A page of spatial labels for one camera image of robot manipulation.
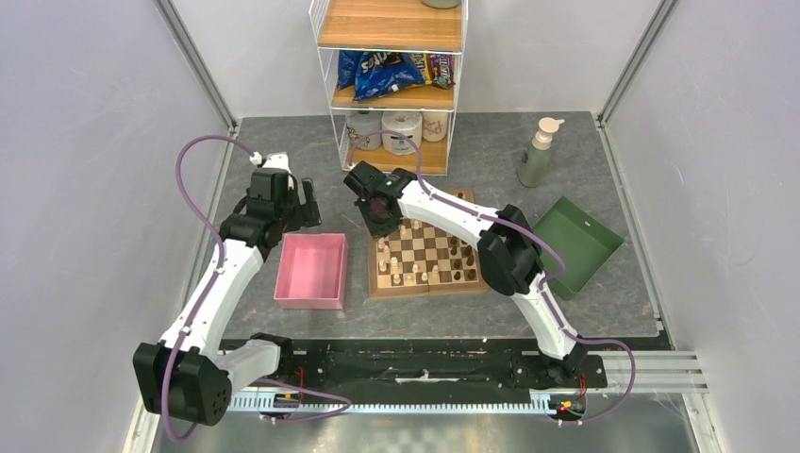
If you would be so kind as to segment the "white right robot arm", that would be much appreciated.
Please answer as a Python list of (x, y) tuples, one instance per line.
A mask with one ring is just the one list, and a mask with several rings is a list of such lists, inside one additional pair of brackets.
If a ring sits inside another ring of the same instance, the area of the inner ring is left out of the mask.
[(518, 208), (479, 206), (405, 169), (385, 174), (365, 161), (355, 165), (343, 182), (356, 195), (355, 204), (374, 238), (393, 233), (409, 218), (473, 247), (484, 281), (510, 297), (531, 326), (546, 377), (567, 386), (581, 376), (587, 350), (554, 300), (542, 262), (544, 244)]

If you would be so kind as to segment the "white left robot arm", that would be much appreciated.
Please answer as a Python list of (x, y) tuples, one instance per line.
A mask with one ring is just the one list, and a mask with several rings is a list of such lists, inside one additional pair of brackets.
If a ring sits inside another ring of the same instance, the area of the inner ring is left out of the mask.
[(267, 156), (251, 175), (237, 210), (215, 232), (218, 244), (190, 301), (154, 343), (142, 343), (133, 367), (151, 413), (214, 426), (232, 396), (260, 378), (290, 382), (290, 341), (257, 334), (221, 357), (225, 327), (251, 279), (283, 236), (321, 223), (313, 182), (296, 179), (284, 153)]

